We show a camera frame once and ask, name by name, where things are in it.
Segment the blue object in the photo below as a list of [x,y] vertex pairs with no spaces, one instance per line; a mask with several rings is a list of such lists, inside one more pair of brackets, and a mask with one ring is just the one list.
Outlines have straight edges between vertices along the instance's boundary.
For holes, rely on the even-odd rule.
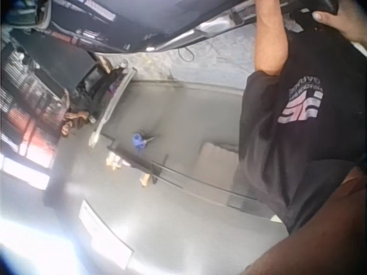
[[138,151],[140,151],[141,149],[144,149],[146,147],[148,142],[152,141],[156,137],[157,136],[143,137],[141,133],[134,133],[132,135],[132,144]]
[[146,141],[140,133],[134,133],[132,135],[132,144],[138,151],[145,148]]

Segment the car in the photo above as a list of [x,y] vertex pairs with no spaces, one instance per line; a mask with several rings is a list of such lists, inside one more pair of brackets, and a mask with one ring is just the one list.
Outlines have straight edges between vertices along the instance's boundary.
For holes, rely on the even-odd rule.
[[[282,12],[337,0],[280,0]],[[16,0],[5,23],[90,52],[162,52],[256,21],[255,0]]]

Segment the finger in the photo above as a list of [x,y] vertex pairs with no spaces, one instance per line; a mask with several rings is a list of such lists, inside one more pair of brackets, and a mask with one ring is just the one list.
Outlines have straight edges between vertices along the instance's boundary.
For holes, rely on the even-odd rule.
[[330,13],[324,13],[322,11],[315,11],[312,13],[313,18],[322,24],[338,29],[340,22],[337,15],[332,15]]

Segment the black t-shirt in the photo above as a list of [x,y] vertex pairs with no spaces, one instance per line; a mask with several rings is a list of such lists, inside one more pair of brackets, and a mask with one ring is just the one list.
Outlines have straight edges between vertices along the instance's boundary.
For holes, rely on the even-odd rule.
[[336,33],[291,34],[279,77],[247,80],[235,180],[291,234],[366,152],[366,59]]

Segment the cable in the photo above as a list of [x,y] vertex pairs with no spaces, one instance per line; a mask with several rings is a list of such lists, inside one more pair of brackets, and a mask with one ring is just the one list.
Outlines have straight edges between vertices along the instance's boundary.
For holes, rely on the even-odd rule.
[[185,49],[192,55],[192,59],[191,60],[186,60],[186,59],[184,59],[183,57],[182,57],[182,55],[181,55],[181,53],[179,52],[179,50],[181,50],[181,49],[177,49],[177,53],[178,53],[178,56],[182,59],[182,60],[184,60],[185,62],[187,62],[187,63],[191,63],[191,62],[193,62],[194,60],[195,60],[195,54],[188,48],[188,47],[185,47]]

